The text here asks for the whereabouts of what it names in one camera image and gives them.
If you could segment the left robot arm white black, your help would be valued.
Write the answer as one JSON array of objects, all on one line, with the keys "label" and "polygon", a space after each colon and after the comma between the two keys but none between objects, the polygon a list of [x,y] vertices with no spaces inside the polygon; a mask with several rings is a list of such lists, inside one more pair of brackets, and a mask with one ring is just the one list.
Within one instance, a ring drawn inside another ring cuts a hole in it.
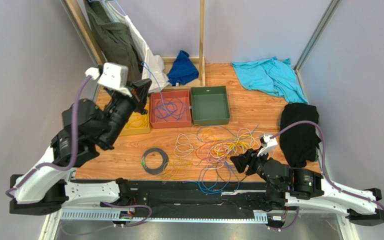
[{"label": "left robot arm white black", "polygon": [[126,92],[109,89],[104,108],[76,93],[71,107],[62,113],[63,129],[51,140],[41,159],[25,174],[10,177],[6,195],[14,215],[44,216],[64,207],[97,205],[131,207],[133,193],[124,178],[104,182],[71,181],[71,175],[100,150],[113,150],[114,143],[133,113],[146,114],[152,82],[126,83]]}]

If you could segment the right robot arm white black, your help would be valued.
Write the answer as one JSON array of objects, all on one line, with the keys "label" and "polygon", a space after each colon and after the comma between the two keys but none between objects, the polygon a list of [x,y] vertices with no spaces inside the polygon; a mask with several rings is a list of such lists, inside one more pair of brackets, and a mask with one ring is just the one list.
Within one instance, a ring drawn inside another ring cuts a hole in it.
[{"label": "right robot arm white black", "polygon": [[384,223],[384,210],[377,205],[382,199],[378,188],[356,190],[330,184],[320,173],[291,168],[258,149],[248,149],[230,160],[239,173],[258,175],[266,182],[264,196],[258,201],[265,211],[310,208],[343,216],[355,225]]}]

